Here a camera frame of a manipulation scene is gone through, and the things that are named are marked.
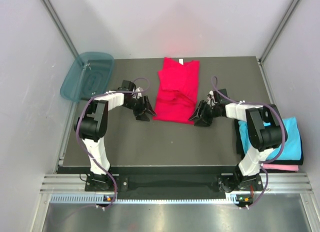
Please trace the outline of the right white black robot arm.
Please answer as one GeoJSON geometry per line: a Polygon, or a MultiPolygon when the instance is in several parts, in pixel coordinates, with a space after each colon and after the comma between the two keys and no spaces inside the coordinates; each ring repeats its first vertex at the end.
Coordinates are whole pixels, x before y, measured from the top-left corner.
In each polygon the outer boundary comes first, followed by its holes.
{"type": "Polygon", "coordinates": [[[246,122],[250,146],[231,176],[220,176],[222,191],[244,190],[255,183],[268,156],[287,140],[287,131],[274,104],[251,104],[233,101],[226,89],[211,91],[201,100],[189,118],[195,126],[209,127],[213,119],[226,117],[246,122]]]}

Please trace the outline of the red t shirt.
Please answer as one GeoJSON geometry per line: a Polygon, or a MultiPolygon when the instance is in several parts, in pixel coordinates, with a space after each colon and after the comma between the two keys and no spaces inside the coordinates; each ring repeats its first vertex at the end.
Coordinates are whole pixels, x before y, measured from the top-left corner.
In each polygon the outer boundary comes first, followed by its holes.
{"type": "Polygon", "coordinates": [[[193,125],[189,118],[197,106],[200,62],[184,62],[165,57],[158,71],[159,87],[153,120],[193,125]]]}

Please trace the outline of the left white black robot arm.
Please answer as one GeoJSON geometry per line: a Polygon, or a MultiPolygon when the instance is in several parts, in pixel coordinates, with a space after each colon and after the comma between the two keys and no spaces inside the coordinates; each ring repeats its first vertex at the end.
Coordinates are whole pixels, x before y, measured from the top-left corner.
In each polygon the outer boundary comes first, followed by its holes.
{"type": "Polygon", "coordinates": [[[84,108],[74,122],[76,139],[90,160],[90,172],[85,181],[85,191],[110,191],[117,188],[110,172],[104,136],[108,127],[109,111],[126,107],[133,111],[138,121],[147,121],[148,115],[155,116],[150,100],[144,95],[145,89],[132,81],[123,80],[116,90],[95,95],[84,102],[84,108]]]}

